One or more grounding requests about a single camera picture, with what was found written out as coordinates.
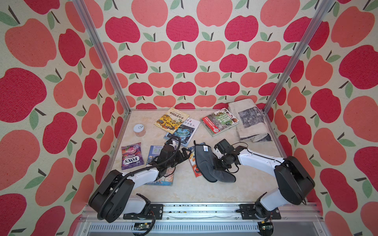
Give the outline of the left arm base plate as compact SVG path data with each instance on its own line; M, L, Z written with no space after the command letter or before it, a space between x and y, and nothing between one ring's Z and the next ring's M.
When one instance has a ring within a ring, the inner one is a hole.
M150 220L155 217L156 220L162 220L163 204L150 204L147 205L141 213L128 213L124 214L125 220Z

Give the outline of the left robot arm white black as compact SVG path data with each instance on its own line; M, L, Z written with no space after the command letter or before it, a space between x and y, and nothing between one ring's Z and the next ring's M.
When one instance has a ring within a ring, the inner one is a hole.
M175 148L164 145L160 154L153 158L146 167L122 174L111 171L89 199L89 206L97 212L98 220L114 222L125 214L151 216L151 201L141 194L132 195L132 191L149 182L167 176L168 168L188 160L192 151L187 148Z

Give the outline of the red manga book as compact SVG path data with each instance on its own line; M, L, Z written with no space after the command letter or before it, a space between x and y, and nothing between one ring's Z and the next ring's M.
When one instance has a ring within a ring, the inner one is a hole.
M196 164L196 161L195 161L195 146L189 147L189 150L191 151L189 161L191 163L195 177L198 178L198 177L202 176L202 173L200 172L199 168L197 167L197 164Z

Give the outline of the blue sunflower magazine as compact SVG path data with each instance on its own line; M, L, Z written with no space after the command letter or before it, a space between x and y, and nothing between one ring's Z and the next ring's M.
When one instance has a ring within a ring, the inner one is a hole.
M157 156L159 156L163 146L150 146L149 155L147 159L147 165ZM166 173L154 182L146 183L146 185L159 185L159 186L172 186L174 179L175 167L170 167L166 170Z

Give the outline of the grey microfibre cloth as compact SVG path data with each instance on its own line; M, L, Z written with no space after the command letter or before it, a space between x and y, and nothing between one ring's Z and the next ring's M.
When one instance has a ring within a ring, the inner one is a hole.
M195 161L196 165L202 173L203 177L211 182L223 182L223 183L234 183L236 182L236 177L225 171L215 169L215 159L216 155L212 152L211 147L205 144L195 145Z

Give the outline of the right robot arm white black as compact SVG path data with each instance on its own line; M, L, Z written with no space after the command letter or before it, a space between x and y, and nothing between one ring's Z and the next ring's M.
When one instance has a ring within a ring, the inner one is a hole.
M264 171L276 178L278 187L261 195L256 200L252 214L258 219L267 219L276 208L293 204L305 203L306 197L314 189L315 182L293 156L287 158L271 157L250 149L238 146L236 148L214 148L214 169L224 172L232 164L250 166Z

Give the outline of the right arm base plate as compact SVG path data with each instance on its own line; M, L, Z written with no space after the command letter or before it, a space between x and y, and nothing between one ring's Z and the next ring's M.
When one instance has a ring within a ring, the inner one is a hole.
M282 218L278 208L268 211L260 205L255 206L255 204L240 204L236 212L241 214L243 220L280 220Z

